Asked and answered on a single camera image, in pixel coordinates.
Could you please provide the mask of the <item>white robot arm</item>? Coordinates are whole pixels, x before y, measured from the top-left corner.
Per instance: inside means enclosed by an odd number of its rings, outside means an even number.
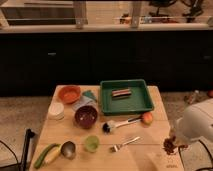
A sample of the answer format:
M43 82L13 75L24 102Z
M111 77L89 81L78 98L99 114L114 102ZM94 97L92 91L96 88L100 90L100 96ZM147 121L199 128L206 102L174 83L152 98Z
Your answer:
M188 106L175 121L174 134L184 144L192 144L201 137L213 142L213 99Z

